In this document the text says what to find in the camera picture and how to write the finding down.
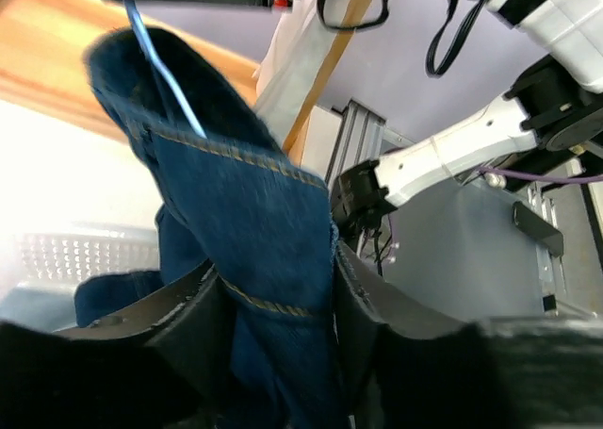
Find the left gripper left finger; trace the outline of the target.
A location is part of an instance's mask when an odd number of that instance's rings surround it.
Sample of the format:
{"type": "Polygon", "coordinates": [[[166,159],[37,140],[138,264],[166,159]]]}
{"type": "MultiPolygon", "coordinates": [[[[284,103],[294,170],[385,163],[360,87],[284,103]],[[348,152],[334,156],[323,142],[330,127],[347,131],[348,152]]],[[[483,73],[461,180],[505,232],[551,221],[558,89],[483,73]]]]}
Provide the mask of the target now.
{"type": "Polygon", "coordinates": [[[213,264],[206,261],[180,280],[92,322],[58,332],[64,338],[110,341],[156,355],[200,395],[202,407],[174,428],[214,428],[226,396],[234,303],[213,264]]]}

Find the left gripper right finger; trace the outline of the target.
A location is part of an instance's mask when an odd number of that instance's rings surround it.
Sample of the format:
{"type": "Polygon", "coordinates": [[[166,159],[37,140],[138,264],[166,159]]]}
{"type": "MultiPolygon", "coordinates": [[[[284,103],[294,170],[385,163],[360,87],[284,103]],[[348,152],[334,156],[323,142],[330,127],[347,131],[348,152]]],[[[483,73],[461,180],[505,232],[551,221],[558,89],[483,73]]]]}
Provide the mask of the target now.
{"type": "Polygon", "coordinates": [[[345,244],[335,253],[334,314],[354,427],[475,427],[473,326],[386,283],[345,244]]]}

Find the dark denim skirt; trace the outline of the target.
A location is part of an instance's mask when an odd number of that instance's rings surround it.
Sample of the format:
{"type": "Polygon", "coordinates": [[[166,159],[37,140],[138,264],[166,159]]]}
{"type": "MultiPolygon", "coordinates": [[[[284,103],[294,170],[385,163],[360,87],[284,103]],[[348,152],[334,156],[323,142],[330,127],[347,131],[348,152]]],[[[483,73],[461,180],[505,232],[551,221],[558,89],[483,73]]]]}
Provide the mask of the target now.
{"type": "Polygon", "coordinates": [[[88,51],[90,86],[163,199],[161,272],[211,261],[236,301],[223,428],[345,428],[332,290],[337,232],[324,181],[294,166],[223,75],[171,32],[150,32],[207,138],[188,125],[133,31],[88,51]]]}

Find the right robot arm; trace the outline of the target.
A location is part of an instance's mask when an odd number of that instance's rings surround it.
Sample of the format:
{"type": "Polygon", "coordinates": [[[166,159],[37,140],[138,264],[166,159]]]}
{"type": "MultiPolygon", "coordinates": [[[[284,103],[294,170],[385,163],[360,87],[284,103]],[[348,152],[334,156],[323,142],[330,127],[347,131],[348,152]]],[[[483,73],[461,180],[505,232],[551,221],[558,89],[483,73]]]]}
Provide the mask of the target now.
{"type": "MultiPolygon", "coordinates": [[[[313,81],[336,40],[382,26],[390,0],[371,20],[352,0],[111,0],[121,4],[126,28],[90,55],[93,90],[109,117],[138,149],[152,139],[160,147],[230,159],[264,173],[319,187],[319,178],[290,164],[289,124],[304,109],[313,81]],[[280,8],[285,15],[258,69],[259,92],[248,103],[219,69],[176,35],[148,25],[141,2],[193,3],[235,8],[280,8]]],[[[448,0],[453,16],[460,0],[448,0]]],[[[446,74],[483,12],[521,31],[544,55],[524,71],[511,70],[484,95],[455,80],[442,94],[419,94],[431,110],[472,102],[467,116],[419,142],[331,175],[325,184],[339,231],[351,236],[375,228],[381,218],[447,179],[493,173],[511,190],[541,178],[570,157],[571,149],[602,132],[602,0],[474,0],[448,50],[436,33],[425,59],[431,77],[446,74]]]]}

